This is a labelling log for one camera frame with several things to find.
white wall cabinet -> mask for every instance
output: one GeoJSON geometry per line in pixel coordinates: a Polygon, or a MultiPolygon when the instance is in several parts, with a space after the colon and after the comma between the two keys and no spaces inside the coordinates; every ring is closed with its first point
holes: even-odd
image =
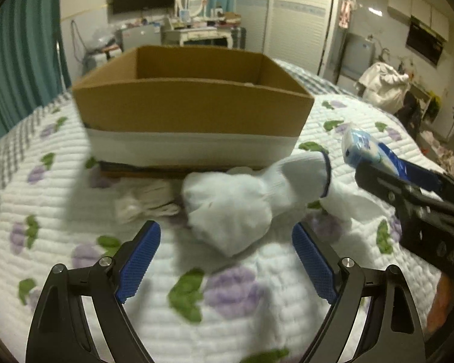
{"type": "Polygon", "coordinates": [[[389,12],[407,20],[412,15],[412,0],[388,0],[389,12]]]}
{"type": "Polygon", "coordinates": [[[449,19],[434,7],[432,7],[430,28],[446,41],[449,41],[449,19]]]}
{"type": "Polygon", "coordinates": [[[430,27],[430,4],[424,0],[412,0],[412,16],[430,27]]]}

open cardboard box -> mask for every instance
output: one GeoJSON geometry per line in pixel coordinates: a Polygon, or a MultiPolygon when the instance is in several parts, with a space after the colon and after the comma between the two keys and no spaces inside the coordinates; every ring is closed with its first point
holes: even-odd
{"type": "Polygon", "coordinates": [[[314,102],[265,55],[203,46],[133,49],[73,94],[111,177],[269,166],[291,154],[314,102]]]}

blue textured pad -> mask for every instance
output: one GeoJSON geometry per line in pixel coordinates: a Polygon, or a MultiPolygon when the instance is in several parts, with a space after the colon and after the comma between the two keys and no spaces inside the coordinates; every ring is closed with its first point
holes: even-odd
{"type": "Polygon", "coordinates": [[[326,299],[329,304],[333,304],[338,296],[334,288],[333,272],[309,235],[299,224],[296,224],[292,230],[292,244],[318,296],[326,299]]]}
{"type": "Polygon", "coordinates": [[[131,298],[138,291],[151,259],[160,245],[160,237],[160,225],[153,223],[121,270],[120,286],[116,292],[116,298],[121,304],[124,304],[127,298],[131,298]]]}

quilted bedspread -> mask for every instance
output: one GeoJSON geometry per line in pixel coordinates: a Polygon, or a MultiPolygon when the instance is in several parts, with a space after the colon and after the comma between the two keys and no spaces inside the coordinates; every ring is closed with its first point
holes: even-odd
{"type": "MultiPolygon", "coordinates": [[[[438,169],[396,121],[345,95],[316,97],[294,151],[328,150],[333,178],[358,190],[354,171],[341,154],[342,132],[350,122],[401,158],[438,169]]],[[[0,337],[20,362],[25,360],[34,308],[51,267],[59,262],[68,268],[89,266],[103,254],[113,254],[146,220],[121,225],[114,217],[115,199],[146,181],[112,181],[98,172],[75,104],[67,101],[42,119],[24,160],[1,192],[0,337]]],[[[400,266],[424,325],[439,272],[401,249],[393,208],[376,201],[380,216],[341,223],[341,237],[333,247],[361,266],[400,266]]],[[[296,362],[328,310],[291,246],[294,224],[311,211],[316,210],[302,206],[277,217],[261,241],[231,259],[196,241],[184,216],[157,218],[160,247],[138,293],[125,304],[153,359],[296,362]],[[175,297],[185,290],[193,291],[191,305],[178,307],[175,297]]],[[[324,224],[332,225],[329,220],[324,224]]],[[[88,298],[85,309],[100,356],[112,361],[88,298]]],[[[362,301],[341,361],[356,348],[366,310],[367,302],[362,301]]]]}

